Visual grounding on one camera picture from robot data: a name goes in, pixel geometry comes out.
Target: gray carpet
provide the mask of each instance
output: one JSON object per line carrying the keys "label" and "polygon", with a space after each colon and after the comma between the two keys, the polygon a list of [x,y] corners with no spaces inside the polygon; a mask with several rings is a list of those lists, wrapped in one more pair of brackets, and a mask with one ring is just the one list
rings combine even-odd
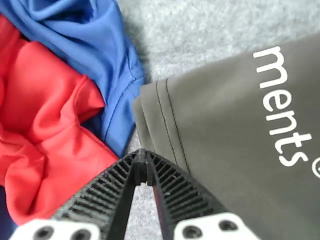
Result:
{"label": "gray carpet", "polygon": [[[149,82],[320,31],[320,0],[118,2]],[[135,132],[127,151],[139,147]],[[135,191],[125,239],[162,239],[153,192],[145,185]]]}

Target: seam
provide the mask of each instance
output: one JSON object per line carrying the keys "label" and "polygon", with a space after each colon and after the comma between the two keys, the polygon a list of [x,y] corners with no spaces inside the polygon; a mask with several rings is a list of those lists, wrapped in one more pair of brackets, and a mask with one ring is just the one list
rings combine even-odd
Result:
{"label": "seam", "polygon": [[112,111],[112,114],[111,114],[111,117],[110,117],[110,121],[109,121],[109,123],[108,123],[108,125],[107,125],[107,127],[106,127],[106,131],[105,131],[105,134],[104,134],[104,136],[103,136],[103,141],[105,141],[105,139],[106,139],[106,136],[107,136],[108,131],[109,131],[109,128],[110,128],[111,121],[112,121],[112,119],[113,119],[113,117],[114,117],[114,115],[115,115],[116,108],[118,107],[118,105],[119,105],[119,103],[120,103],[120,100],[123,98],[124,93],[128,90],[128,88],[131,86],[132,83],[134,83],[136,80],[138,80],[138,79],[140,79],[140,78],[143,78],[143,76],[142,76],[142,77],[139,77],[139,78],[134,78],[134,79],[128,84],[128,86],[126,86],[126,88],[122,91],[122,93],[121,93],[121,95],[120,95],[117,103],[116,103],[115,106],[114,106],[114,110]]}
{"label": "seam", "polygon": [[160,110],[161,110],[162,118],[163,118],[163,121],[164,121],[166,134],[168,135],[169,143],[170,143],[170,146],[171,146],[171,149],[172,149],[172,152],[173,152],[173,157],[174,157],[176,165],[179,166],[179,164],[177,162],[177,157],[176,157],[176,154],[175,154],[174,146],[173,146],[172,141],[170,139],[170,135],[169,135],[169,131],[168,131],[168,127],[167,127],[167,122],[166,122],[166,119],[165,119],[164,111],[162,109],[162,105],[161,105],[161,102],[160,102],[159,93],[158,93],[158,82],[155,83],[155,90],[156,90],[156,96],[158,98],[158,102],[159,102],[159,105],[160,105]]}
{"label": "seam", "polygon": [[185,164],[186,164],[186,169],[188,170],[188,173],[192,176],[192,174],[190,172],[190,167],[189,167],[189,164],[188,164],[188,161],[187,161],[187,158],[186,158],[185,149],[184,149],[184,146],[182,144],[179,128],[178,128],[178,125],[177,125],[177,120],[176,120],[176,117],[175,117],[175,112],[174,112],[174,109],[172,107],[172,102],[171,102],[171,98],[170,98],[170,94],[169,94],[169,90],[168,90],[168,78],[165,80],[165,90],[168,93],[168,99],[169,99],[170,108],[171,108],[171,111],[172,111],[173,121],[174,121],[175,129],[176,129],[176,133],[177,133],[178,138],[179,138],[180,146],[181,146],[181,149],[182,149],[182,155],[183,155],[183,159],[184,159]]}

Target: red garment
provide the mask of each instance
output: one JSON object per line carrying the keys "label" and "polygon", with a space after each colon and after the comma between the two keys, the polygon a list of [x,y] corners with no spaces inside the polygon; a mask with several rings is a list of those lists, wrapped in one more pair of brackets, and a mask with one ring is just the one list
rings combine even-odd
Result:
{"label": "red garment", "polygon": [[81,123],[97,87],[0,15],[0,185],[12,219],[48,218],[116,156]]}

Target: blue cloth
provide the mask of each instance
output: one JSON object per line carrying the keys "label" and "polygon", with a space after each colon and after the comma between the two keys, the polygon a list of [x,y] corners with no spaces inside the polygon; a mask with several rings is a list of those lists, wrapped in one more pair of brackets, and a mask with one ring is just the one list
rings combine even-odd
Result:
{"label": "blue cloth", "polygon": [[8,240],[16,228],[7,210],[5,188],[0,186],[0,240]]}
{"label": "blue cloth", "polygon": [[84,126],[119,157],[134,128],[132,101],[144,71],[124,33],[115,0],[0,0],[0,12],[29,40],[38,41],[101,91],[106,107]]}

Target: screw hole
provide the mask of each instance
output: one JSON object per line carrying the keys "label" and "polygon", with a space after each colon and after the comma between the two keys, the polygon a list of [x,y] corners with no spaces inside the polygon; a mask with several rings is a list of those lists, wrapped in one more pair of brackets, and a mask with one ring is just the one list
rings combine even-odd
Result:
{"label": "screw hole", "polygon": [[197,239],[202,236],[201,229],[196,226],[186,226],[182,233],[186,239]]}
{"label": "screw hole", "polygon": [[90,237],[91,233],[88,230],[80,229],[72,235],[71,240],[89,240]]}
{"label": "screw hole", "polygon": [[35,232],[33,239],[48,240],[51,238],[53,233],[54,233],[54,229],[51,226],[43,226]]}
{"label": "screw hole", "polygon": [[224,220],[219,223],[219,227],[222,231],[235,231],[238,229],[238,226],[229,220]]}

